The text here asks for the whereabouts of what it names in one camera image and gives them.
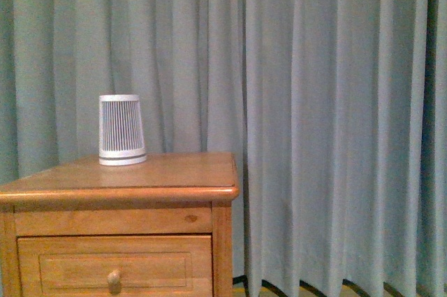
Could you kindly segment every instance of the floor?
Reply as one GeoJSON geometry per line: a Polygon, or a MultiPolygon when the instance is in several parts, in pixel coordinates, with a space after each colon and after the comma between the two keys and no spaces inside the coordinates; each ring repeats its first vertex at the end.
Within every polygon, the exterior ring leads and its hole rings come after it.
{"type": "MultiPolygon", "coordinates": [[[[234,286],[233,297],[245,297],[244,286],[242,285],[242,283],[236,284],[234,286]]],[[[267,290],[266,288],[263,288],[259,297],[277,297],[277,295],[267,290]]],[[[312,292],[308,292],[308,290],[301,288],[300,297],[315,297],[315,295],[312,292]]],[[[350,288],[343,287],[342,292],[340,293],[340,297],[359,297],[359,295],[350,288]]],[[[383,297],[392,296],[388,292],[384,291],[383,297]]]]}

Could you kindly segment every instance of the light blue curtain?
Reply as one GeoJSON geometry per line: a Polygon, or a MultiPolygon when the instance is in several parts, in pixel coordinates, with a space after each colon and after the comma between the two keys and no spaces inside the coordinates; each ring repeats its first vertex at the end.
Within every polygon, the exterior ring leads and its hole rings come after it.
{"type": "Polygon", "coordinates": [[[446,2],[0,0],[0,183],[96,153],[98,95],[139,94],[150,152],[248,168],[251,296],[441,297],[446,2]]]}
{"type": "Polygon", "coordinates": [[[335,297],[343,279],[371,296],[383,283],[444,295],[446,1],[437,2],[434,175],[421,182],[427,0],[247,0],[252,296],[261,279],[288,296],[302,280],[335,297]]]}

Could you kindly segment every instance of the wood knot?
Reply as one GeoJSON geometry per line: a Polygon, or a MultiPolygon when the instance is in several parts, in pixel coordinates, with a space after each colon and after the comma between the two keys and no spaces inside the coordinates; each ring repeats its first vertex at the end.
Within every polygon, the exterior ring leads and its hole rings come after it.
{"type": "Polygon", "coordinates": [[[187,222],[196,222],[198,217],[196,215],[187,215],[184,219],[187,222]]]}

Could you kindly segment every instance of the speaker base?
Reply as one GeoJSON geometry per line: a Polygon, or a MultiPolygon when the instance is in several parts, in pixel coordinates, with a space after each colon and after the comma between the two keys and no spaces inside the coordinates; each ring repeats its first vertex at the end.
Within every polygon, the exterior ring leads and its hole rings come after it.
{"type": "Polygon", "coordinates": [[[104,158],[99,157],[99,163],[103,166],[129,166],[131,164],[137,164],[146,161],[147,156],[135,156],[135,157],[119,157],[119,158],[104,158]]]}

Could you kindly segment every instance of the drawer panel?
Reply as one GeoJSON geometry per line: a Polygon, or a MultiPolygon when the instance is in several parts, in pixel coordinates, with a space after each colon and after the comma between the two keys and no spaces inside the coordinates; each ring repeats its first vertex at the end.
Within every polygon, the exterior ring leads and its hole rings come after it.
{"type": "Polygon", "coordinates": [[[211,233],[207,204],[125,210],[41,210],[15,212],[18,236],[211,233]]]}
{"type": "Polygon", "coordinates": [[[18,247],[24,297],[212,296],[210,236],[19,238],[18,247]]]}

